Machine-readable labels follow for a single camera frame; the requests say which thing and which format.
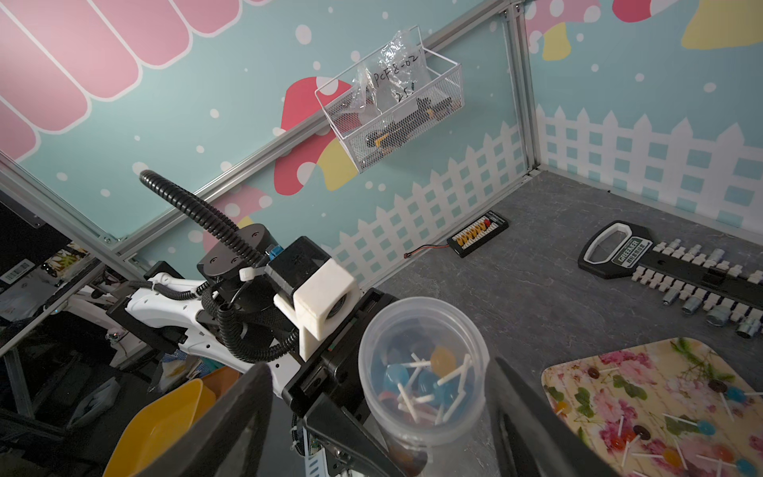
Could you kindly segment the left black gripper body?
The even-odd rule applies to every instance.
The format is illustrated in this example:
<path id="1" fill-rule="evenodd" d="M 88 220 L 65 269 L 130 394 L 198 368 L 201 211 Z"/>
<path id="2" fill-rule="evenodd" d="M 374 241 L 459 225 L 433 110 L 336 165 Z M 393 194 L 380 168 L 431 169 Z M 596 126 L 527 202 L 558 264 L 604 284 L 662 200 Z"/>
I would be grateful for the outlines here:
<path id="1" fill-rule="evenodd" d="M 357 417 L 367 417 L 358 356 L 363 335 L 373 319 L 397 298 L 375 288 L 359 301 L 352 314 L 302 365 L 282 391 L 294 415 L 305 417 L 322 395 Z"/>

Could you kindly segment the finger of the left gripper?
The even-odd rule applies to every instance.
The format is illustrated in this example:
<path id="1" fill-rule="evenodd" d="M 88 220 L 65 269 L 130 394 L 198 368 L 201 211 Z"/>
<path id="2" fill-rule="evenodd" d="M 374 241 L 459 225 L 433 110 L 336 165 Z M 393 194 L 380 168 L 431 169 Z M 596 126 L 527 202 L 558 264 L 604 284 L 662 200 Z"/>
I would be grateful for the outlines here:
<path id="1" fill-rule="evenodd" d="M 405 476 L 377 439 L 347 409 L 338 407 L 328 396 L 318 397 L 303 422 L 309 434 L 328 454 L 335 456 L 343 470 L 357 471 L 365 476 Z"/>

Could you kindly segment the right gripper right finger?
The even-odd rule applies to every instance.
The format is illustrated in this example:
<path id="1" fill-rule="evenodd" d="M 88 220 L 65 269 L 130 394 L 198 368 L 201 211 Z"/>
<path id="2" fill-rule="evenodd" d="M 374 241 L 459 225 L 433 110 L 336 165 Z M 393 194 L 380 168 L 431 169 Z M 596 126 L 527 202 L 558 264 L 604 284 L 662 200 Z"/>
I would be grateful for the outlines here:
<path id="1" fill-rule="evenodd" d="M 487 365 L 485 396 L 502 476 L 617 474 L 501 358 Z"/>

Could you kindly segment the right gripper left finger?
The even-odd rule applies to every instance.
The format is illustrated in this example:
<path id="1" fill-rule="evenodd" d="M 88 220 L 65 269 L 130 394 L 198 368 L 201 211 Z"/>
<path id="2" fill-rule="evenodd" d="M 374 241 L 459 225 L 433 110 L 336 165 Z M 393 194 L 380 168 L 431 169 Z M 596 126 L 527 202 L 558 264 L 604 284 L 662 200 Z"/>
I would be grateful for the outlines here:
<path id="1" fill-rule="evenodd" d="M 268 365 L 257 363 L 141 476 L 256 476 L 273 402 Z"/>

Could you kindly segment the clear candy jar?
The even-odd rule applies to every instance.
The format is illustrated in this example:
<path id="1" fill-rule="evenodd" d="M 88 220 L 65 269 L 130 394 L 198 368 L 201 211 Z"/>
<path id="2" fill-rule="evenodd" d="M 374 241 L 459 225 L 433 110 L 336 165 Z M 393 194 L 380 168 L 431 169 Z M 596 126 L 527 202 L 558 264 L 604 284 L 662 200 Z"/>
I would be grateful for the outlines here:
<path id="1" fill-rule="evenodd" d="M 409 476 L 456 476 L 485 407 L 489 352 L 455 306 L 411 297 L 385 306 L 363 334 L 358 371 L 393 462 Z"/>

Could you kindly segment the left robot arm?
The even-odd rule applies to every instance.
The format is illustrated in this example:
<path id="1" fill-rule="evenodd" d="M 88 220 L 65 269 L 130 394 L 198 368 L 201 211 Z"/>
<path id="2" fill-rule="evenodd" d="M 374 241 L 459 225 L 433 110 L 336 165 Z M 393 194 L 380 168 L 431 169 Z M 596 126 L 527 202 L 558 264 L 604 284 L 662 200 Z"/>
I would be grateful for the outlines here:
<path id="1" fill-rule="evenodd" d="M 216 239 L 198 280 L 166 264 L 127 282 L 109 314 L 150 347 L 207 358 L 240 379 L 176 442 L 157 447 L 146 476 L 254 476 L 272 402 L 284 399 L 321 470 L 399 476 L 401 467 L 365 429 L 358 357 L 363 333 L 391 303 L 363 292 L 313 240 L 280 246 L 261 224 L 230 218 L 160 174 L 141 183 Z"/>

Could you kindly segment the orange tray outside cell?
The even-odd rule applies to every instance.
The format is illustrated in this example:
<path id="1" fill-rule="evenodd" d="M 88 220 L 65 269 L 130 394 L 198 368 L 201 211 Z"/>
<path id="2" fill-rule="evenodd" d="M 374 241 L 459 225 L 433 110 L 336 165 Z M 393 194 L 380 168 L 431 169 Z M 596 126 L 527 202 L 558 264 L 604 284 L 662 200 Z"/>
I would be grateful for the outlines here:
<path id="1" fill-rule="evenodd" d="M 224 367 L 206 375 L 202 382 L 214 393 L 216 399 L 220 399 L 240 379 L 241 375 L 230 367 Z"/>

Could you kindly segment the yellow plastic bin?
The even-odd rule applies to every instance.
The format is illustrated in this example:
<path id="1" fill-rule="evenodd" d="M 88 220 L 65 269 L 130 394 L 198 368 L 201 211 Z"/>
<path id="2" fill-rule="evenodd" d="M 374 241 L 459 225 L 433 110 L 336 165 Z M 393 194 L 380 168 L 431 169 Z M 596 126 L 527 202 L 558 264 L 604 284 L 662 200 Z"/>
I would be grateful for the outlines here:
<path id="1" fill-rule="evenodd" d="M 194 379 L 141 409 L 123 431 L 103 476 L 137 475 L 178 442 L 216 400 L 202 380 Z"/>

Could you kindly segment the black parallel charging board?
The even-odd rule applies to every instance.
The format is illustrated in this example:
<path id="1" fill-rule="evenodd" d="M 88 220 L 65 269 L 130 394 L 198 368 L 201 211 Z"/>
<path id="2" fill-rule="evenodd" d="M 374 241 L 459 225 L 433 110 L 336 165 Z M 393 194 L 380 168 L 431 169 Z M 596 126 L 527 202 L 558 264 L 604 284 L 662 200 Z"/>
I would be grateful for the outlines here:
<path id="1" fill-rule="evenodd" d="M 466 258 L 469 254 L 478 250 L 480 246 L 484 246 L 484 244 L 493 240 L 501 232 L 507 230 L 509 226 L 510 222 L 503 216 L 493 211 L 487 211 L 471 225 L 450 237 L 446 242 L 459 258 Z"/>

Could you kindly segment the clear plastic zip bag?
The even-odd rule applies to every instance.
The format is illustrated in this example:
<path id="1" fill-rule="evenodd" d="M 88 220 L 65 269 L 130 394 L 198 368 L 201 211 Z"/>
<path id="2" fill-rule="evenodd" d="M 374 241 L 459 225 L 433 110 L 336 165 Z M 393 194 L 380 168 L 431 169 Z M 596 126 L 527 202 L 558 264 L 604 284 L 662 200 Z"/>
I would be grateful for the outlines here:
<path id="1" fill-rule="evenodd" d="M 379 116 L 431 82 L 417 28 L 398 31 L 356 66 L 350 109 Z"/>

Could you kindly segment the black socket holder rail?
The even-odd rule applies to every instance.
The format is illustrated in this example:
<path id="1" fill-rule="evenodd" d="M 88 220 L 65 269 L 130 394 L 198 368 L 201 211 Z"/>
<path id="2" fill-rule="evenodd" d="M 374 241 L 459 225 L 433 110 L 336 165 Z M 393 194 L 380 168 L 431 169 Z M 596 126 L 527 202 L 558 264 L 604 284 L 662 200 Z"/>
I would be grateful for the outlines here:
<path id="1" fill-rule="evenodd" d="M 752 339 L 762 333 L 762 271 L 747 272 L 715 248 L 686 248 L 679 239 L 656 242 L 651 231 L 615 221 L 581 250 L 577 265 L 604 279 L 629 278 L 662 294 L 662 303 L 681 305 L 685 316 L 705 312 L 705 321 Z"/>

